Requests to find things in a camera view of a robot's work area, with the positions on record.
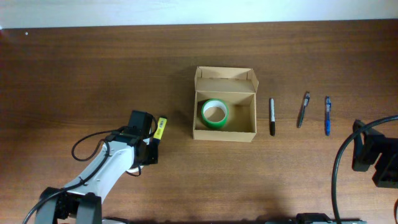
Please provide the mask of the white masking tape roll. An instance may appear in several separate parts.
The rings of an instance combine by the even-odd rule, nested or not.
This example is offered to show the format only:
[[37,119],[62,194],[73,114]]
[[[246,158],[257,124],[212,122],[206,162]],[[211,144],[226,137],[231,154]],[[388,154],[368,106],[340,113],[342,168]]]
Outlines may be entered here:
[[128,173],[137,173],[139,172],[144,166],[139,166],[139,167],[133,167],[132,169],[128,169],[127,172]]

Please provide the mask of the yellow highlighter marker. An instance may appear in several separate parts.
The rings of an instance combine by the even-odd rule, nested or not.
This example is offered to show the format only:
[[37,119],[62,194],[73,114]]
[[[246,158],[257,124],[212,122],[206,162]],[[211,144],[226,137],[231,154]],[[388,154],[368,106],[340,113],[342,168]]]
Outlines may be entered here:
[[152,142],[151,142],[152,144],[155,144],[155,145],[160,144],[166,124],[167,124],[167,118],[165,116],[161,116],[157,120],[157,129],[156,129],[155,134],[153,135]]

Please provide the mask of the green tape roll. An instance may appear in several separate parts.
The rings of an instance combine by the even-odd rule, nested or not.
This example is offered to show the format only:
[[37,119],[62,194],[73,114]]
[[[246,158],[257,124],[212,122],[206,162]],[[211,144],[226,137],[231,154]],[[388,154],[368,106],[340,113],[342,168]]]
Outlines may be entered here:
[[202,120],[211,129],[222,128],[229,118],[229,108],[223,100],[207,100],[201,108]]

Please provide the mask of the black and white marker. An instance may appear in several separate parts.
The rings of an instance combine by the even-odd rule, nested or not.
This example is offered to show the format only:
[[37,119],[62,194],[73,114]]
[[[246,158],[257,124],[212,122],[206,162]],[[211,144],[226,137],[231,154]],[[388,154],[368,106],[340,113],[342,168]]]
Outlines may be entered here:
[[269,99],[269,110],[270,110],[270,134],[275,136],[275,114],[274,114],[274,99]]

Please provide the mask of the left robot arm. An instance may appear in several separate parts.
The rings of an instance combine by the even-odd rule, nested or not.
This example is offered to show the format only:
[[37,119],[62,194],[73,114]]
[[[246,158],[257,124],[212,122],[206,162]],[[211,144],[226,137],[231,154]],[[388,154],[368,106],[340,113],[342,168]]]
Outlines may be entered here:
[[74,218],[76,223],[127,223],[122,218],[102,216],[102,204],[123,174],[141,175],[142,168],[158,163],[159,144],[167,119],[143,111],[132,111],[129,122],[118,129],[104,131],[90,164],[61,189],[46,188],[39,202],[24,219],[35,223],[57,223]]

